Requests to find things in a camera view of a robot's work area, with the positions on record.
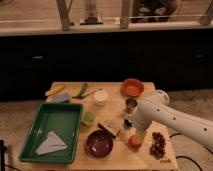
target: green tray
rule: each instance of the green tray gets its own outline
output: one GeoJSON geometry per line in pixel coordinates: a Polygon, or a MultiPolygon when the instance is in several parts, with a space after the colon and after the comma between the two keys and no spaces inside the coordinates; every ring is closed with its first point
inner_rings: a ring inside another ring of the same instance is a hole
{"type": "Polygon", "coordinates": [[[76,154],[82,110],[81,104],[41,104],[26,137],[19,160],[22,162],[72,163],[76,154]],[[36,149],[50,131],[54,131],[67,144],[68,148],[37,155],[36,149]]]}

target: white cloth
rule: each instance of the white cloth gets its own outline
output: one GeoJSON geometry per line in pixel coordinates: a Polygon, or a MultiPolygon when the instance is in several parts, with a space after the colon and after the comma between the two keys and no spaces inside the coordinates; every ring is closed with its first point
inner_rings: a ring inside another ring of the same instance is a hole
{"type": "Polygon", "coordinates": [[[64,141],[58,135],[56,135],[55,132],[50,131],[47,134],[47,139],[44,140],[37,148],[36,154],[42,155],[55,151],[65,150],[66,148],[67,145],[64,143],[64,141]]]}

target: cabinet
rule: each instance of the cabinet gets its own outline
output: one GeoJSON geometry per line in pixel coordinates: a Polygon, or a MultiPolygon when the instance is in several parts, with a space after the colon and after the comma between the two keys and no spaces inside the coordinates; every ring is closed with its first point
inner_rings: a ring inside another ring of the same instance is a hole
{"type": "Polygon", "coordinates": [[[0,100],[43,98],[52,81],[123,81],[164,90],[213,86],[212,29],[0,38],[0,100]]]}

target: tomato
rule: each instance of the tomato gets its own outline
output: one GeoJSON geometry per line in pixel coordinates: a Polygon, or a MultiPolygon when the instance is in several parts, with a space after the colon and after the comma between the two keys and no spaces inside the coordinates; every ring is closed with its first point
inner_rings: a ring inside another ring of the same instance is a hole
{"type": "Polygon", "coordinates": [[[132,135],[129,138],[129,145],[133,148],[140,148],[142,143],[138,140],[136,135],[132,135]]]}

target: small white cup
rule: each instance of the small white cup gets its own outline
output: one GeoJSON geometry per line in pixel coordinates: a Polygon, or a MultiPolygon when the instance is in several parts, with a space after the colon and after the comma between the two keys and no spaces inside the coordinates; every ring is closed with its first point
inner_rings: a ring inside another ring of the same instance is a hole
{"type": "Polygon", "coordinates": [[[94,94],[95,98],[95,104],[97,106],[104,106],[106,104],[106,101],[108,99],[109,95],[106,90],[98,90],[94,94]]]}

